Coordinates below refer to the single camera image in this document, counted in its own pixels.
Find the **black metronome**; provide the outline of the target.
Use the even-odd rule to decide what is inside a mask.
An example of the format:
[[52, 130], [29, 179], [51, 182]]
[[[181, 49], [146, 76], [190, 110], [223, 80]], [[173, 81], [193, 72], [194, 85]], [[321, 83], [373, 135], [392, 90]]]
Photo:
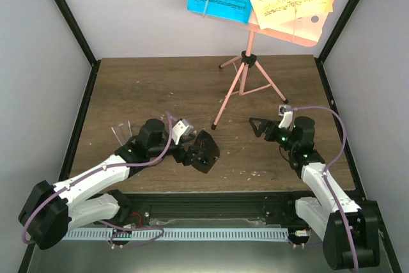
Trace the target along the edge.
[[192, 153], [191, 166], [204, 174], [211, 170], [220, 157], [219, 147], [205, 130], [200, 131], [189, 149]]

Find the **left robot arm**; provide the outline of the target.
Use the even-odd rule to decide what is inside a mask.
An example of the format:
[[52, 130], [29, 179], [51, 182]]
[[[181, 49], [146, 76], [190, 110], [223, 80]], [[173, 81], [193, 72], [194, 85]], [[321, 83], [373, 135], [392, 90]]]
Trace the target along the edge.
[[183, 166], [207, 174], [220, 157], [220, 149], [205, 130], [193, 133], [185, 119], [146, 120], [112, 155], [91, 169], [54, 184], [43, 180], [31, 190], [18, 221], [21, 241], [45, 250], [71, 230], [100, 222], [113, 228], [130, 218], [130, 201], [118, 190], [98, 192], [125, 181], [144, 169], [172, 157]]

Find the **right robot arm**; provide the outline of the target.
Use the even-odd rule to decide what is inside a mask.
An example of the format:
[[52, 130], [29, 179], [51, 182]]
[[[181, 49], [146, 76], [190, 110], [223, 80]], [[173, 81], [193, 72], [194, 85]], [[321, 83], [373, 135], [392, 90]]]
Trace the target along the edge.
[[287, 204], [286, 220], [293, 224], [304, 220], [310, 226], [334, 270], [379, 266], [377, 216], [352, 200], [326, 169], [314, 147], [314, 120], [285, 116], [282, 121], [250, 118], [249, 123], [256, 137], [275, 142], [288, 153], [290, 168], [314, 194]]

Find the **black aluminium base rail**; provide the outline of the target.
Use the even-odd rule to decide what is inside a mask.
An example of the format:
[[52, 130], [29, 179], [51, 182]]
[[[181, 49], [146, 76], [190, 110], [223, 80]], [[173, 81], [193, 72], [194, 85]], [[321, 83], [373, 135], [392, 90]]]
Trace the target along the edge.
[[225, 193], [124, 193], [125, 213], [108, 221], [118, 225], [154, 219], [263, 219], [267, 224], [300, 226], [295, 201], [310, 191]]

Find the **right black frame post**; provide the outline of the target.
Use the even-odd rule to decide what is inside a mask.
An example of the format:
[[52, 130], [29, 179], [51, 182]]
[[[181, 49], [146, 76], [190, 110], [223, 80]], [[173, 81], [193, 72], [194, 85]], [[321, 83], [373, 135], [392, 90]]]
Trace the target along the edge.
[[323, 46], [322, 51], [320, 52], [319, 57], [317, 58], [319, 63], [324, 63], [329, 54], [331, 53], [333, 47], [335, 46], [338, 38], [340, 37], [341, 33], [343, 32], [345, 26], [347, 25], [350, 17], [352, 16], [353, 12], [355, 11], [357, 5], [359, 4], [360, 0], [348, 0], [346, 3], [342, 13], [340, 14], [327, 42]]

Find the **black frame post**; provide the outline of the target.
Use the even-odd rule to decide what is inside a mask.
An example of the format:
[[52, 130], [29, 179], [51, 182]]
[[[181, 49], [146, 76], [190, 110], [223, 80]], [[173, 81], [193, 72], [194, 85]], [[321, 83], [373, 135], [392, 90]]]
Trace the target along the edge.
[[327, 42], [323, 46], [322, 51], [320, 52], [319, 57], [317, 58], [319, 63], [324, 63], [329, 54], [331, 53], [333, 47], [335, 46], [338, 38], [340, 37], [341, 33], [343, 32], [345, 26], [347, 25], [350, 17], [352, 16], [353, 12], [355, 11], [357, 5], [359, 4], [360, 0], [348, 0], [346, 3], [342, 13], [340, 14]]
[[66, 24], [70, 28], [74, 38], [76, 39], [81, 51], [85, 55], [88, 63], [93, 66], [97, 63], [96, 57], [94, 56], [83, 32], [81, 31], [74, 14], [72, 13], [66, 0], [54, 0], [60, 13], [62, 14]]

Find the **left black frame post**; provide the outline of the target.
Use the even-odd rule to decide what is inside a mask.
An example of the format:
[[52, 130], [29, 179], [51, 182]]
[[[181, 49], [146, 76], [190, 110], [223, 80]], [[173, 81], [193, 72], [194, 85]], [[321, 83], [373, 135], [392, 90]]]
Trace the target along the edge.
[[94, 56], [83, 32], [81, 31], [74, 14], [72, 13], [66, 0], [54, 0], [60, 13], [62, 14], [66, 24], [70, 28], [74, 38], [76, 39], [81, 51], [85, 55], [88, 63], [93, 66], [97, 63], [96, 57]]

